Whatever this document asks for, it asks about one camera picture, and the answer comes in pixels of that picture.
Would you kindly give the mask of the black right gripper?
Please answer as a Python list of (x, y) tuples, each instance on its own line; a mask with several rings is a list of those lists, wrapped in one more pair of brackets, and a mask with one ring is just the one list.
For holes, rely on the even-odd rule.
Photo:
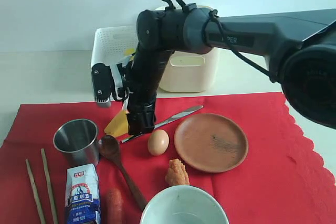
[(129, 72), (130, 96), (128, 102), (128, 134), (142, 132), (142, 120), (138, 113), (144, 114), (143, 133), (154, 130), (156, 116), (156, 91), (171, 56), (169, 50), (146, 50), (137, 48)]

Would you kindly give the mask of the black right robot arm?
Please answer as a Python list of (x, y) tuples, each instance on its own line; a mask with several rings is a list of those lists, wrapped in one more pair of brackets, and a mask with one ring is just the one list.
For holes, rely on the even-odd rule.
[(150, 133), (156, 91), (176, 51), (228, 49), (281, 85), (291, 106), (335, 128), (335, 10), (219, 17), (216, 10), (145, 10), (136, 21), (138, 46), (128, 73), (128, 132)]

